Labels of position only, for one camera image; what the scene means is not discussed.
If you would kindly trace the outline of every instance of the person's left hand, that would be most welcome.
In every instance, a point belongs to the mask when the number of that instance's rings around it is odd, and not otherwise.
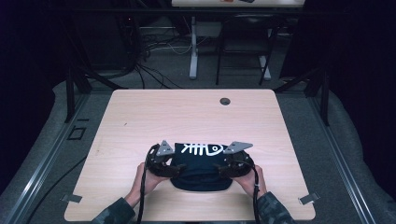
[[[137,166],[134,184],[132,185],[131,191],[125,196],[125,201],[132,207],[135,207],[140,201],[140,186],[142,183],[144,169],[145,163],[143,162]],[[167,179],[169,179],[169,177],[156,176],[152,172],[147,170],[145,181],[145,195],[152,192],[158,184]]]

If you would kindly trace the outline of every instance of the gray carpet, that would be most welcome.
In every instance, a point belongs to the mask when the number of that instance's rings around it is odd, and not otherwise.
[[[269,66],[273,79],[264,82],[262,86],[258,85],[260,77],[257,75],[258,71],[254,70],[241,71],[239,74],[242,76],[222,76],[220,84],[216,86],[216,56],[213,53],[215,43],[214,39],[206,39],[200,45],[198,78],[195,80],[189,79],[190,51],[185,54],[178,54],[172,49],[154,50],[151,52],[150,57],[147,58],[147,61],[141,63],[160,71],[162,75],[167,76],[178,86],[185,89],[274,89],[283,84],[283,81],[278,79],[278,74],[289,44],[287,38],[280,37],[277,40],[274,58]],[[181,42],[179,45],[186,46],[185,42]],[[151,75],[143,73],[142,76],[145,88],[164,88]],[[154,74],[154,76],[162,80],[161,75]],[[141,78],[136,71],[127,76],[111,80],[130,89],[141,89],[143,87]],[[65,139],[62,142],[60,152],[48,176],[45,178],[32,204],[25,209],[26,214],[22,219],[22,223],[26,223],[27,218],[53,184],[83,159],[90,149],[111,94],[111,90],[100,82],[93,79],[90,82],[94,87],[94,91],[87,99],[77,93],[80,99],[86,100],[86,104],[78,112],[74,122],[69,124],[72,127],[76,126],[76,128],[85,129],[85,133],[80,140]],[[171,88],[177,88],[177,86],[166,79],[164,83]],[[290,92],[276,95],[308,189],[311,192],[316,192],[321,197],[314,204],[317,216],[312,221],[301,223],[361,223],[344,181],[335,166],[332,149],[321,128],[321,121],[316,119],[315,113],[317,111],[310,103],[312,102],[311,99],[305,98],[301,92],[304,86],[305,84],[301,83]],[[46,126],[21,169],[0,197],[0,208],[2,211],[0,223],[5,223],[7,218],[12,215],[11,211],[17,204],[35,169],[42,158],[53,148],[59,133],[65,127],[65,84],[61,83],[54,88],[54,91],[57,97],[56,104]],[[361,188],[361,193],[373,213],[376,223],[396,223],[395,203],[374,182],[369,169],[362,161],[359,137],[342,104],[333,94],[331,94],[329,103],[329,121],[332,133],[337,140],[338,146],[342,149],[347,164]],[[73,191],[82,165],[83,163],[73,169],[49,192],[42,204],[37,207],[31,223],[67,223],[63,218],[66,203],[60,201],[60,198],[64,194]]]

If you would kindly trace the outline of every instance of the chair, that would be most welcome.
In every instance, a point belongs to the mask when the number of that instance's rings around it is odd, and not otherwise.
[[[260,68],[262,84],[265,71],[271,58],[273,45],[276,41],[277,32],[286,20],[275,15],[248,15],[238,14],[222,23],[218,44],[218,70],[216,85],[219,85],[219,70],[221,57],[226,54],[255,55],[258,59],[266,57],[265,65],[249,68]]]

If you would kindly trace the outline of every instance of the white graphic print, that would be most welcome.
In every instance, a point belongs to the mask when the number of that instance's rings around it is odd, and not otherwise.
[[[184,147],[181,150],[181,153],[184,153],[188,149],[190,154],[193,153],[194,155],[200,156],[204,155],[204,151],[206,153],[206,156],[216,156],[223,151],[222,145],[184,144],[183,146]]]

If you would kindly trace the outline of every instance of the hand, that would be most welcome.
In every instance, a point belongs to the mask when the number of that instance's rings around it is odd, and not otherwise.
[[[140,201],[140,186],[142,183],[144,169],[145,163],[143,162],[137,166],[134,184],[132,185],[131,191],[129,191],[129,193],[125,196],[125,201],[132,207],[135,207]],[[156,176],[152,174],[149,170],[147,170],[145,181],[145,195],[152,192],[158,184],[167,179],[169,179],[169,177]]]
[[[259,175],[259,193],[257,195],[260,198],[263,194],[267,192],[265,187],[264,174],[262,173],[262,168],[259,165],[255,165],[257,174]],[[248,196],[253,197],[254,192],[254,171],[253,169],[247,175],[234,177],[232,180],[236,181],[241,185],[242,189],[247,193]]]

